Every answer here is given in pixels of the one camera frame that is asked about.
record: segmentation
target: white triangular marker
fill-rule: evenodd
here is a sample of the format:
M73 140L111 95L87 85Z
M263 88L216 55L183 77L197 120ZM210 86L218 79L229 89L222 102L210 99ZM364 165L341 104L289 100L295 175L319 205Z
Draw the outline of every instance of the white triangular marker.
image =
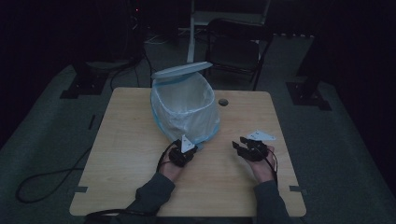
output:
M190 140L186 137L186 134L181 136L181 152L185 153L191 149L193 149L195 145L190 142Z
M274 136L259 130L256 130L256 132L254 133L248 134L247 139L256 140L256 141L276 140Z

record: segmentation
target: forearm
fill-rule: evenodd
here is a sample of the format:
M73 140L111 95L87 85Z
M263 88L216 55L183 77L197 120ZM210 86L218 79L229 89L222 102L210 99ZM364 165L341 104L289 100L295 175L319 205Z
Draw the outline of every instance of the forearm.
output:
M254 188L257 200L257 223L291 223L286 205L279 195L274 180L260 183Z
M168 202L175 184L160 173L156 173L150 181L136 191L134 202L127 209L141 213L157 213L160 207ZM111 224L154 223L155 216L141 217L118 215Z

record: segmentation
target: black metal base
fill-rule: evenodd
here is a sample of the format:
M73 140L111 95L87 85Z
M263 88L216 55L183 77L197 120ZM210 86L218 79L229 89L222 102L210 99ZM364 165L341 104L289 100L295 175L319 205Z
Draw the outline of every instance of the black metal base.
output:
M76 75L69 89L63 91L61 99L77 99L80 95L100 95L106 84L108 73L90 73L89 79Z
M315 90L311 96L306 97L303 95L303 83L287 82L286 83L291 100L295 105L312 105L317 106L320 110L332 110L329 102L325 101L320 92Z

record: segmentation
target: trash can lid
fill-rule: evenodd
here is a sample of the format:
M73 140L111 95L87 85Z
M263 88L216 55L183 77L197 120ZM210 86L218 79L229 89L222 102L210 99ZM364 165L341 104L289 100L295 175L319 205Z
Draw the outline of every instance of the trash can lid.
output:
M154 73L152 78L164 78L164 77L177 77L187 75L190 73L198 72L212 66L212 63L200 62L200 63L188 63L176 67L166 68L162 71Z

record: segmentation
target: hand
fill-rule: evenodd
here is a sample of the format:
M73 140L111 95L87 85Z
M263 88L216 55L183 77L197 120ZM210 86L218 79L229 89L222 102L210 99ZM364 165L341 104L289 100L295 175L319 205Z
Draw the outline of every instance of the hand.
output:
M268 153L267 160L271 163L273 167L275 167L275 160L274 160L274 151L275 148L271 146L267 146L268 149L272 152ZM260 183L269 181L269 180L274 180L273 172L271 167L268 165L267 161L262 160L262 161L248 161L245 160L247 164L250 165L251 170L253 171L254 176L256 177L256 180Z
M183 171L182 167L174 165L170 160L169 160L169 152L168 150L163 157L162 165L160 167L159 172L166 176L168 179L170 179L172 182L175 182L177 178L180 176L181 172Z

